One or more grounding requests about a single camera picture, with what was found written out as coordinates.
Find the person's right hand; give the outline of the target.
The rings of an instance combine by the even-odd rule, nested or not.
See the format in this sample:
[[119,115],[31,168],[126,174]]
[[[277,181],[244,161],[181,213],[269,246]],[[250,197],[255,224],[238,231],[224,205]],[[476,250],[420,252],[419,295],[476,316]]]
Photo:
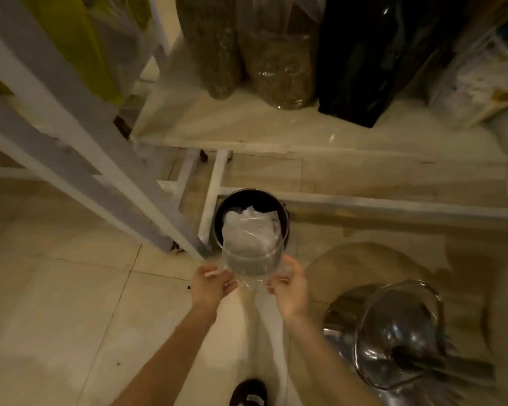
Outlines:
[[276,304],[284,323],[290,326],[309,314],[309,291],[302,265],[288,254],[282,256],[285,265],[291,268],[288,273],[273,273],[270,278],[284,278],[285,290],[276,297]]

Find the person's left hand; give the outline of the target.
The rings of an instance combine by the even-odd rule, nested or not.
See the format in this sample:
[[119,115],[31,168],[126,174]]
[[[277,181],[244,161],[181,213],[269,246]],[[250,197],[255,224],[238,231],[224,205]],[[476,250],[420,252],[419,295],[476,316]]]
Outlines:
[[236,280],[235,275],[216,264],[197,268],[190,285],[192,307],[206,314],[216,315],[219,304],[229,294],[223,294],[226,283]]

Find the clear plastic bag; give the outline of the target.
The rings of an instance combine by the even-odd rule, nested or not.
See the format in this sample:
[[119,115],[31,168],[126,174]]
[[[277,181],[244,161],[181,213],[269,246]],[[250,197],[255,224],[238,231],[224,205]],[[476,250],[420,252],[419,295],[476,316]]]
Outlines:
[[278,211],[260,212],[252,206],[223,216],[221,268],[251,289],[263,291],[282,264],[284,237]]

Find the person's right forearm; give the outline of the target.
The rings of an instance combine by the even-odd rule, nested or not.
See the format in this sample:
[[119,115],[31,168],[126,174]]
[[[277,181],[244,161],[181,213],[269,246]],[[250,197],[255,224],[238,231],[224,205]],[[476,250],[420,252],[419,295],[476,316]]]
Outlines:
[[383,406],[342,362],[308,313],[293,313],[284,321],[328,406]]

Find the person's left forearm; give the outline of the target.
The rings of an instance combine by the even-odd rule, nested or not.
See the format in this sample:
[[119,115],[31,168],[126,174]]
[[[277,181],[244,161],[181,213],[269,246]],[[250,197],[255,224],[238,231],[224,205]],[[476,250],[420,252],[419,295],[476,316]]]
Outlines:
[[174,406],[216,318],[217,306],[194,304],[109,406]]

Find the black round bin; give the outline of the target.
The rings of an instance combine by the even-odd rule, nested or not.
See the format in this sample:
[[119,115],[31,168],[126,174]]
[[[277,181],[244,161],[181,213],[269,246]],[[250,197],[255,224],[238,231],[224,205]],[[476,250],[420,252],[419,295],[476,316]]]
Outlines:
[[290,215],[285,204],[267,191],[261,189],[240,189],[225,197],[215,212],[212,231],[220,249],[222,250],[223,246],[222,228],[224,214],[232,209],[242,211],[249,206],[260,212],[278,211],[282,225],[284,246],[286,247],[290,236]]

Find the beige round sack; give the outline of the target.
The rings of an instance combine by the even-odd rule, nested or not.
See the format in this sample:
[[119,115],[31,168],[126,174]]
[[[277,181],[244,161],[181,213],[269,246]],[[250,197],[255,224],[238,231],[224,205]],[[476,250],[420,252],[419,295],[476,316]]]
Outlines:
[[391,247],[372,242],[341,244],[330,249],[298,246],[296,257],[305,268],[310,315],[319,329],[329,305],[342,293],[363,285],[386,285],[407,279],[422,280],[444,297],[449,326],[457,315],[459,307],[435,276],[436,270],[444,273],[443,268],[424,265]]

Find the person's black shoe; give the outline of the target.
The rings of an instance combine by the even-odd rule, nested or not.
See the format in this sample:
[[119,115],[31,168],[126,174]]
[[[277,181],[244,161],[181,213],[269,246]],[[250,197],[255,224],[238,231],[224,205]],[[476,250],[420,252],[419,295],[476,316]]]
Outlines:
[[229,406],[268,406],[268,391],[263,381],[247,379],[234,389]]

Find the white metal rack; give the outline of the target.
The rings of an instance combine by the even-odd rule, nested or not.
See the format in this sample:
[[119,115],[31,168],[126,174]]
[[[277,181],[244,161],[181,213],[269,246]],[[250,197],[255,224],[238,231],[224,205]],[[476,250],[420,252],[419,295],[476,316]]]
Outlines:
[[117,229],[168,252],[175,241],[192,258],[208,247],[113,124],[20,0],[0,0],[0,81],[149,222],[116,197],[78,157],[59,149],[0,97],[0,151]]

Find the clear bag of brown herbs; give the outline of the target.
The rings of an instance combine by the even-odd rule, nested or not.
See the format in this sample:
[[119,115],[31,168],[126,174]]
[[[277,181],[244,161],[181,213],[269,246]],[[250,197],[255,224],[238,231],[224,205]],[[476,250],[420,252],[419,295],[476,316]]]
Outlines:
[[244,78],[236,0],[176,0],[183,37],[209,95],[225,100]]
[[298,110],[315,98],[316,55],[326,0],[236,0],[247,75],[270,106]]

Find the black plastic bag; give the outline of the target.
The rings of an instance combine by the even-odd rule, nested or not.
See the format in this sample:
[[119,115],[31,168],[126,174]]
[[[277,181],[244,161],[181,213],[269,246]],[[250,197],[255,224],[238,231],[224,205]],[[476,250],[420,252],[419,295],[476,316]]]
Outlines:
[[469,0],[326,0],[318,112],[372,128],[453,32]]

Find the yellow-green bag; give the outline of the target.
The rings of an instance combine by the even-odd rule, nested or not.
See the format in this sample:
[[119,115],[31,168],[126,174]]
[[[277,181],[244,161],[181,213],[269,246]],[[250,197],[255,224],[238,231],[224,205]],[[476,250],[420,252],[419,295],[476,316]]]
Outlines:
[[122,93],[81,0],[20,0],[45,30],[61,55],[89,90],[102,101],[118,104]]

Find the white printed bag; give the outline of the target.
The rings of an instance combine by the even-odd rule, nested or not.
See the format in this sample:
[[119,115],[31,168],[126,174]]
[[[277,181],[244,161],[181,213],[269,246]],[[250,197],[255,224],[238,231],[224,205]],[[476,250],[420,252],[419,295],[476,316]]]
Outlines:
[[467,36],[427,88],[427,105],[457,129],[508,108],[508,19]]

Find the wooden shelf with white frame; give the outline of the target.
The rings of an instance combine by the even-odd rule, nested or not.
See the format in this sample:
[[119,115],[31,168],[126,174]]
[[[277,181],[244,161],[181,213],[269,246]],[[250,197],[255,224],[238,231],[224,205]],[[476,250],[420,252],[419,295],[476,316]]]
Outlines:
[[203,89],[182,36],[159,62],[160,74],[130,138],[159,147],[237,154],[393,156],[420,161],[502,163],[484,127],[448,128],[417,100],[397,100],[374,128],[321,114],[314,106],[281,110],[238,88],[219,101]]

